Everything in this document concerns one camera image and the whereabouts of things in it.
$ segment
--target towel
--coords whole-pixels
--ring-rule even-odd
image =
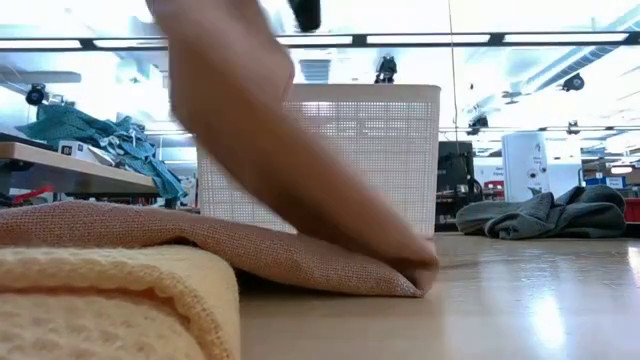
[[[624,199],[606,186],[574,187],[554,199],[542,193],[524,202],[485,201],[456,214],[465,234],[505,240],[548,237],[614,238],[624,233]]]
[[[133,123],[131,117],[117,122],[98,120],[64,105],[40,105],[37,117],[38,121],[16,129],[56,149],[62,140],[89,144],[106,151],[133,171],[150,176],[160,196],[175,199],[185,194],[178,177],[156,159],[156,148],[147,141],[144,127]]]
[[[354,295],[423,296],[436,273],[399,272],[381,260],[303,234],[175,210],[66,201],[0,211],[0,247],[135,249],[176,242],[194,243],[267,280]]]
[[[423,279],[431,278],[437,268],[433,241],[414,234],[381,196],[282,108],[294,67],[256,0],[148,3],[169,41],[173,114],[202,149],[304,234],[299,243],[321,239],[411,278],[421,272],[429,273]]]
[[[234,273],[206,251],[0,249],[0,274],[0,359],[240,359]]]

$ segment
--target white container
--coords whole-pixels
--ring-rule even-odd
[[[359,169],[416,232],[433,235],[439,87],[295,85],[284,107]],[[198,173],[203,215],[294,231],[239,189],[204,151],[198,151]]]
[[[521,132],[502,137],[505,201],[525,201],[549,192],[544,133]]]

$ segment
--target waffle knit towel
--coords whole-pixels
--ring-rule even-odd
[[[0,249],[0,359],[239,359],[238,308],[193,247]]]
[[[189,240],[232,266],[288,285],[423,296],[434,271],[403,273],[327,241],[164,209],[68,201],[0,211],[0,246],[141,248]]]

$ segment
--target plastic basket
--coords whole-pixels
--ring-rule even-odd
[[[359,169],[416,232],[433,235],[440,88],[414,85],[295,85],[284,108]],[[239,189],[198,151],[206,216],[294,231]]]

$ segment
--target table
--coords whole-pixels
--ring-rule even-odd
[[[241,296],[245,360],[640,358],[640,242],[436,235],[424,299]]]
[[[37,147],[0,143],[0,192],[53,185],[67,194],[135,194],[156,196],[153,180],[144,175],[95,164]]]

